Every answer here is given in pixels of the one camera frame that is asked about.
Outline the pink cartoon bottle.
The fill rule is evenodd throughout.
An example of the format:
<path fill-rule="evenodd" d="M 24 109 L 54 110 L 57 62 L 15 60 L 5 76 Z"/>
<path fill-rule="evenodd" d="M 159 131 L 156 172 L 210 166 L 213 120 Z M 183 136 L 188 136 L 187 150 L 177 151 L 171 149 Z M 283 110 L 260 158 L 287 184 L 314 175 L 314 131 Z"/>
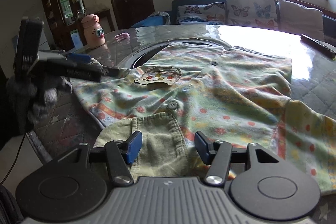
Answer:
<path fill-rule="evenodd" d="M 105 43 L 105 35 L 100 19 L 95 14 L 85 16 L 81 23 L 84 28 L 84 36 L 90 49 L 95 49 Z"/>

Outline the wooden display cabinet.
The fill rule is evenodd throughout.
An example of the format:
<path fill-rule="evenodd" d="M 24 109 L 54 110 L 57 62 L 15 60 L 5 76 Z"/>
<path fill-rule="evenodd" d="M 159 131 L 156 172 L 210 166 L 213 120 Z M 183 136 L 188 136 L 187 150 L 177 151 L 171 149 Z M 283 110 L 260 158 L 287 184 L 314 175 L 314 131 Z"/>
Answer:
<path fill-rule="evenodd" d="M 42 5 L 56 48 L 69 51 L 86 45 L 83 0 L 42 0 Z"/>

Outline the small pink toy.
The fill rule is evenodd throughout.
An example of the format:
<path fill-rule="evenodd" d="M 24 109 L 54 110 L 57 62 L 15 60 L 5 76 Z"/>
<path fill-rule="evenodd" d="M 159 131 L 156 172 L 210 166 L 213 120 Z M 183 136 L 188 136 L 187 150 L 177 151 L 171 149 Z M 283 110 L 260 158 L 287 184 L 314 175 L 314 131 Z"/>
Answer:
<path fill-rule="evenodd" d="M 130 37 L 130 34 L 128 32 L 123 32 L 121 34 L 116 35 L 114 39 L 119 42 L 119 41 L 128 39 L 129 37 Z"/>

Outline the blue cloth on sofa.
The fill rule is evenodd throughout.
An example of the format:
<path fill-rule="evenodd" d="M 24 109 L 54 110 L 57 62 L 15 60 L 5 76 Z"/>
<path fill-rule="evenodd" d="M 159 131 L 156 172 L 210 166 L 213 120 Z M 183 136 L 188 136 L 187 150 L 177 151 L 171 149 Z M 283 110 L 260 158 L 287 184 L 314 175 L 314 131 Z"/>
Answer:
<path fill-rule="evenodd" d="M 146 19 L 143 19 L 135 24 L 133 24 L 132 28 L 139 28 L 139 27 L 150 27 L 150 26 L 163 26 L 163 25 L 170 25 L 170 14 L 168 12 L 153 12 L 150 14 Z"/>

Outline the butterfly pillow lying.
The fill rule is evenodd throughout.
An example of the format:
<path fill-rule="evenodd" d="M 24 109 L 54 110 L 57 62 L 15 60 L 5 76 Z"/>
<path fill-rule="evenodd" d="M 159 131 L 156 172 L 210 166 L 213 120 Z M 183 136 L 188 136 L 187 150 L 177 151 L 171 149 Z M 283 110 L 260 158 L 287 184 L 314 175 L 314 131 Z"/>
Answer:
<path fill-rule="evenodd" d="M 226 4 L 213 2 L 208 5 L 178 6 L 176 24 L 226 24 Z"/>

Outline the butterfly pillow upright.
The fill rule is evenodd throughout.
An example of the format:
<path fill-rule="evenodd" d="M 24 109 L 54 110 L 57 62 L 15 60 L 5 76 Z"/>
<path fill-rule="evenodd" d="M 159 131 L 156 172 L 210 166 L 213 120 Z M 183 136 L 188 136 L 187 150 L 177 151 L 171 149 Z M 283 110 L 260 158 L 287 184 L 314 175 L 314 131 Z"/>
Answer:
<path fill-rule="evenodd" d="M 226 0 L 227 24 L 278 31 L 277 0 Z"/>

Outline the black remote control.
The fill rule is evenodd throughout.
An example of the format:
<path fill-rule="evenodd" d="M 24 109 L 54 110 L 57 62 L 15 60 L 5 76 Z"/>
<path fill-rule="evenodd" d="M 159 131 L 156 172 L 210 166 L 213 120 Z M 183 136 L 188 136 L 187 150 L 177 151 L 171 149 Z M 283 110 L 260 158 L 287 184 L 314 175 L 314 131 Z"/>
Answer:
<path fill-rule="evenodd" d="M 319 51 L 320 53 L 322 53 L 323 55 L 325 55 L 329 59 L 332 59 L 332 60 L 335 59 L 336 53 L 335 53 L 334 50 L 325 46 L 324 44 L 322 44 L 318 40 L 312 39 L 312 38 L 310 38 L 310 37 L 308 37 L 304 34 L 302 34 L 300 37 L 301 37 L 302 42 L 305 43 L 306 45 L 308 45 L 308 46 L 314 48 L 315 50 Z"/>

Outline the plain cream pillow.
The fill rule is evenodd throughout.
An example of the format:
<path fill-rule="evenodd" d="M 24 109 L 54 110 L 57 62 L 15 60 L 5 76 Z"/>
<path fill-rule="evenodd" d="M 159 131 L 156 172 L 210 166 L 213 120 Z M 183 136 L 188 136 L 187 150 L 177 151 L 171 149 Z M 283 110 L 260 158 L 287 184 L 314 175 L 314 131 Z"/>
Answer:
<path fill-rule="evenodd" d="M 324 41 L 322 11 L 285 0 L 278 3 L 280 31 Z"/>

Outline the blue sofa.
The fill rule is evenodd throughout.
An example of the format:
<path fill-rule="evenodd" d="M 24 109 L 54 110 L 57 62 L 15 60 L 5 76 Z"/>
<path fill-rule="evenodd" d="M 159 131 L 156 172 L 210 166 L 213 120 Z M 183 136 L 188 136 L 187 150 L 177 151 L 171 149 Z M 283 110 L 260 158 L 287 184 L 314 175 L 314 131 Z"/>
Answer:
<path fill-rule="evenodd" d="M 335 44 L 335 18 L 287 0 L 175 0 L 134 27 L 212 24 L 264 28 Z"/>

